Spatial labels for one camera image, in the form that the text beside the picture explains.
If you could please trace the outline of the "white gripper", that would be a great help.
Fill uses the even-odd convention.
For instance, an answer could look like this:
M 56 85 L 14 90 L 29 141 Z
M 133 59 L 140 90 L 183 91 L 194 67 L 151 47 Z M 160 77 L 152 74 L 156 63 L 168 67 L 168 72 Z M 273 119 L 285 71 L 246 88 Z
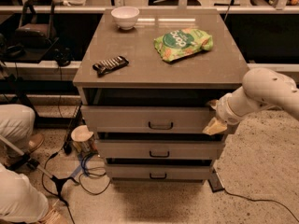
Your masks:
M 246 116 L 247 100 L 244 95 L 227 93 L 220 98 L 208 101 L 207 106 L 216 109 L 216 117 L 212 118 L 203 133 L 214 135 L 227 130 L 228 125 L 236 125 Z

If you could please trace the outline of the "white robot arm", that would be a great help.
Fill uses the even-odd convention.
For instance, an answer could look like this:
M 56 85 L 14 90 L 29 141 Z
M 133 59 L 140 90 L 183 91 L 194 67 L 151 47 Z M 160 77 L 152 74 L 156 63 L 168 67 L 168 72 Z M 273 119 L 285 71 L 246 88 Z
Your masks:
M 295 81 L 267 68 L 250 69 L 237 90 L 209 103 L 216 115 L 203 130 L 208 135 L 222 133 L 247 115 L 271 107 L 279 107 L 299 119 L 299 90 Z

